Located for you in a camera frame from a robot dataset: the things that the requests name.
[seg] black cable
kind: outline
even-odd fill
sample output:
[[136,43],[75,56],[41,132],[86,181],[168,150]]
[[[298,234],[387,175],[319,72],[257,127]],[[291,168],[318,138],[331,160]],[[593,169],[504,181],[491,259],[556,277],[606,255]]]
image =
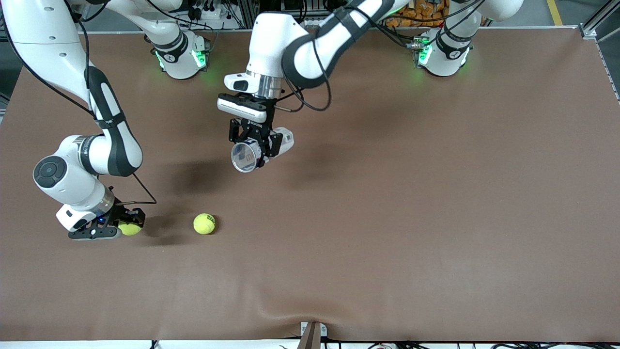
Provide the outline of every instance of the black cable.
[[[298,90],[297,90],[297,93],[299,93],[299,95],[301,96],[301,99],[305,99],[305,98],[304,98],[304,94],[301,92],[301,91],[303,91],[303,90],[305,90],[305,89],[304,89],[304,88],[300,88],[300,89],[298,89]],[[282,101],[283,99],[289,98],[290,96],[294,96],[294,95],[295,95],[295,93],[292,93],[292,92],[291,92],[291,93],[287,94],[287,95],[286,95],[286,96],[284,96],[284,97],[278,98],[278,100],[277,100],[276,102],[280,102],[280,101]],[[300,105],[299,107],[297,107],[296,109],[291,109],[291,110],[289,110],[289,111],[282,109],[282,111],[285,111],[285,112],[298,112],[298,111],[300,111],[301,109],[304,109],[304,104],[303,104],[303,103],[301,103],[301,105]]]
[[398,41],[396,39],[394,39],[394,37],[392,37],[386,31],[384,31],[384,29],[379,24],[377,24],[377,22],[375,22],[366,12],[360,10],[357,7],[353,7],[353,6],[344,6],[343,8],[349,9],[349,10],[353,10],[353,11],[357,11],[357,13],[359,13],[359,14],[363,15],[364,17],[366,17],[366,20],[368,21],[368,23],[370,23],[371,26],[379,29],[380,32],[382,32],[385,36],[387,36],[390,40],[392,40],[396,45],[398,45],[400,47],[406,47],[406,44],[400,38],[398,38]]
[[300,0],[300,1],[301,1],[301,7],[299,8],[299,19],[297,20],[297,23],[302,23],[304,20],[306,20],[306,16],[308,14],[308,4],[306,0]]
[[299,87],[294,86],[294,84],[288,79],[288,77],[286,76],[286,74],[284,75],[284,81],[286,81],[286,84],[288,85],[288,87],[291,89],[291,91],[293,92],[293,94],[295,95],[295,97],[297,97],[297,99],[299,99],[299,101],[306,107],[317,111],[317,112],[322,112],[322,111],[326,111],[327,108],[329,108],[329,106],[332,104],[332,88],[329,84],[329,78],[327,77],[327,73],[325,72],[325,68],[323,68],[323,63],[321,63],[321,58],[319,57],[319,52],[316,50],[316,37],[314,37],[312,39],[312,48],[314,49],[314,56],[316,57],[317,63],[319,64],[319,68],[321,69],[321,73],[323,73],[323,77],[325,78],[325,86],[327,87],[327,104],[322,107],[322,108],[318,108],[313,106],[312,104],[308,103],[305,101],[305,99],[303,98],[303,96],[300,96],[297,90],[299,90]]
[[82,22],[78,22],[82,32],[84,33],[84,43],[86,44],[86,65],[84,69],[84,79],[86,80],[86,89],[91,89],[91,73],[90,69],[88,69],[89,63],[91,62],[91,45],[88,41],[88,33],[86,33],[86,28],[84,28],[84,24]]
[[[300,93],[300,92],[301,92],[301,91],[303,91],[303,90],[305,90],[305,89],[304,89],[304,88],[300,88],[300,89],[298,89],[298,90],[297,90],[297,92],[299,92],[299,93]],[[292,92],[291,92],[291,93],[287,94],[287,95],[286,95],[286,96],[284,96],[284,97],[280,97],[280,98],[278,98],[278,100],[277,100],[276,102],[283,101],[283,100],[285,100],[286,98],[289,98],[290,96],[294,96],[294,95],[295,95],[295,93],[292,93]]]
[[45,81],[41,76],[39,76],[39,74],[37,74],[34,70],[32,70],[32,68],[26,63],[26,61],[24,61],[24,59],[19,55],[19,52],[17,52],[17,49],[15,47],[15,43],[13,42],[13,40],[11,39],[11,34],[9,33],[9,29],[6,25],[6,20],[4,18],[4,14],[1,16],[2,20],[4,21],[4,31],[6,33],[6,37],[7,40],[9,41],[11,48],[13,49],[13,51],[15,51],[15,55],[17,56],[17,58],[19,59],[19,61],[22,63],[22,65],[26,68],[26,70],[28,70],[30,72],[30,74],[32,74],[37,80],[41,81],[41,83],[43,83],[45,86],[47,86],[48,88],[50,88],[52,91],[58,93],[60,96],[62,96],[63,98],[65,98],[67,101],[73,103],[74,105],[76,105],[78,108],[82,109],[83,111],[87,112],[90,116],[95,117],[95,114],[93,113],[92,110],[84,107],[82,104],[78,103],[75,99],[67,96],[66,94],[62,93],[59,89],[55,88],[54,86],[52,86],[50,83],[48,83],[47,81]]
[[566,344],[566,343],[550,343],[550,344],[545,344],[545,345],[541,345],[540,343],[537,343],[537,344],[538,344],[538,349],[548,349],[548,348],[553,348],[558,345]]
[[411,348],[416,348],[416,349],[428,349],[427,347],[423,346],[421,343],[417,343],[413,341],[404,341],[403,343],[405,343],[405,347],[411,347]]
[[479,4],[478,6],[474,7],[474,10],[471,11],[470,13],[468,13],[465,17],[463,17],[461,20],[459,20],[455,25],[453,25],[452,27],[448,28],[448,26],[445,26],[445,30],[439,30],[437,32],[437,35],[435,36],[435,38],[431,41],[429,41],[427,43],[427,45],[432,44],[433,42],[437,41],[437,39],[439,39],[443,34],[449,33],[451,32],[454,28],[458,27],[461,23],[465,22],[469,16],[471,16],[473,13],[475,13],[478,8],[480,8],[482,6],[482,4],[484,3],[485,0],[479,0]]
[[155,199],[155,197],[153,197],[151,192],[148,189],[146,189],[146,186],[144,184],[142,184],[142,181],[138,178],[138,176],[135,173],[132,173],[131,175],[133,175],[133,177],[138,181],[140,186],[142,186],[142,189],[144,189],[144,191],[146,191],[146,194],[149,194],[149,196],[151,197],[151,200],[153,200],[153,201],[125,201],[125,202],[119,202],[118,204],[116,204],[116,206],[137,205],[137,204],[144,204],[144,205],[155,205],[155,204],[157,204],[157,199]]
[[498,348],[523,349],[524,347],[520,346],[519,344],[510,345],[507,343],[498,343],[491,347],[491,349],[498,349]]
[[234,18],[235,22],[240,29],[245,29],[246,27],[243,25],[243,22],[239,19],[239,16],[233,10],[233,5],[230,3],[230,0],[223,0],[226,3],[226,7],[228,8],[228,12],[231,14],[232,18]]
[[99,16],[99,14],[100,14],[100,13],[101,13],[104,9],[105,9],[105,6],[106,6],[107,4],[108,4],[107,2],[106,2],[106,3],[104,3],[104,5],[103,5],[103,6],[101,6],[101,8],[100,8],[100,9],[98,9],[98,10],[97,10],[97,12],[95,12],[95,14],[94,14],[94,15],[92,15],[92,16],[90,16],[90,17],[88,17],[87,19],[83,19],[83,20],[82,20],[82,22],[89,22],[89,21],[91,21],[92,19],[94,19],[95,17]]
[[222,31],[222,29],[224,29],[224,22],[222,22],[222,28],[218,29],[218,32],[215,34],[215,39],[213,39],[213,44],[211,44],[209,48],[209,53],[213,52],[215,49],[215,43],[218,42],[219,32]]
[[209,30],[215,30],[215,29],[213,29],[211,26],[206,25],[206,24],[201,24],[201,23],[193,23],[193,22],[190,22],[189,20],[185,20],[185,19],[181,19],[181,18],[176,18],[176,17],[174,17],[174,16],[170,15],[169,13],[166,13],[165,11],[163,11],[162,9],[160,9],[159,7],[155,6],[155,4],[153,4],[153,2],[152,2],[151,0],[146,0],[146,2],[148,2],[148,3],[149,3],[149,5],[151,5],[153,8],[155,8],[155,10],[159,11],[159,13],[163,14],[163,15],[164,15],[164,16],[166,16],[166,17],[172,18],[172,19],[174,19],[174,20],[180,20],[181,22],[185,22],[185,23],[188,23],[188,24],[200,25],[200,26],[202,26],[202,27],[204,27],[204,28],[208,28]]
[[443,17],[439,17],[439,18],[435,18],[435,19],[417,19],[417,18],[414,18],[414,17],[407,17],[407,16],[402,16],[402,15],[399,15],[399,14],[393,14],[393,15],[385,17],[384,19],[402,18],[402,19],[414,20],[416,22],[421,22],[421,23],[434,22],[436,20],[445,20],[445,19],[448,19],[450,17],[456,16],[459,13],[461,13],[463,11],[466,11],[467,9],[471,8],[473,5],[477,4],[478,2],[483,2],[483,1],[484,0],[475,0],[471,4],[469,4],[469,5],[465,6],[464,8],[456,11],[455,13],[451,13],[451,14],[448,14],[447,16],[443,16]]

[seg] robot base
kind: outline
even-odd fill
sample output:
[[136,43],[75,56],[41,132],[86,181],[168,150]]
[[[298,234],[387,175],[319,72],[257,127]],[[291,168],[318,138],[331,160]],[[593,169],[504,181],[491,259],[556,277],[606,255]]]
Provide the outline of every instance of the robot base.
[[[428,40],[435,38],[439,29],[431,29],[425,32],[420,37],[422,40]],[[430,46],[424,48],[421,52],[414,54],[414,62],[416,68],[425,68],[429,73],[439,77],[446,77],[455,74],[460,67],[465,64],[469,48],[457,59],[449,59],[445,53],[443,53],[439,47],[437,47],[436,41],[431,43]]]
[[161,70],[171,78],[179,80],[189,79],[199,71],[206,71],[211,49],[211,42],[204,37],[193,32],[184,31],[183,33],[187,36],[188,45],[176,61],[169,61],[166,54],[163,54],[163,57],[160,56],[155,49],[151,51],[157,56]]
[[128,210],[125,206],[119,206],[118,199],[114,199],[115,204],[104,215],[95,218],[85,226],[74,232],[69,232],[71,240],[106,240],[121,236],[119,223],[135,224],[144,227],[146,215],[141,209]]

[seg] logo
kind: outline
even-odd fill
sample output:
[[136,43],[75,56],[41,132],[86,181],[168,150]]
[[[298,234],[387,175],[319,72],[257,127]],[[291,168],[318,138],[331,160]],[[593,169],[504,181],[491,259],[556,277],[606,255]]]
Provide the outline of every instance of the logo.
[[250,120],[248,120],[248,121],[247,121],[247,123],[248,123],[248,124],[250,124],[250,125],[258,126],[258,127],[260,127],[261,129],[263,128],[263,125],[261,125],[261,124],[257,124],[257,123],[256,123],[256,122],[254,122],[254,121],[250,121]]

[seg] tennis ball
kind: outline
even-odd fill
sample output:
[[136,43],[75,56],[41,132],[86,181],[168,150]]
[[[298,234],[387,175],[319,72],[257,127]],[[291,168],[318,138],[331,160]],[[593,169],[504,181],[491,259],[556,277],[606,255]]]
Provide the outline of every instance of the tennis ball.
[[140,230],[142,230],[142,227],[140,227],[138,224],[123,222],[118,223],[118,228],[120,229],[121,233],[123,233],[123,235],[127,236],[136,235],[140,232]]
[[201,213],[194,218],[194,230],[199,234],[209,234],[215,230],[215,218],[208,213]]

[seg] metal frame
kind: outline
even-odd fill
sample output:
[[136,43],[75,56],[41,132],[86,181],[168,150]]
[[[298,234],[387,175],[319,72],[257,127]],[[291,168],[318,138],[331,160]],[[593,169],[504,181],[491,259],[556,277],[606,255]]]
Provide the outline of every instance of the metal frame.
[[238,3],[239,10],[241,11],[241,21],[243,21],[244,27],[246,27],[246,29],[253,28],[256,16],[259,15],[258,4],[253,2],[253,0],[239,0]]
[[620,104],[620,94],[618,94],[616,84],[614,84],[614,80],[611,78],[611,74],[609,73],[609,69],[607,68],[607,62],[605,61],[605,57],[603,57],[603,52],[601,51],[601,47],[598,45],[598,42],[596,43],[596,49],[598,50],[599,56],[601,56],[601,61],[603,61],[603,67],[605,68],[605,73],[607,73],[607,77],[609,78],[609,82],[611,83],[611,89],[614,90],[614,94],[616,95],[618,104]]
[[327,327],[320,322],[301,324],[302,334],[297,349],[321,349],[322,332],[327,336]]
[[8,42],[9,39],[4,31],[4,17],[2,16],[2,8],[0,7],[0,42]]
[[596,39],[596,28],[603,23],[615,10],[620,8],[620,0],[608,0],[588,20],[579,25],[579,30],[585,40]]

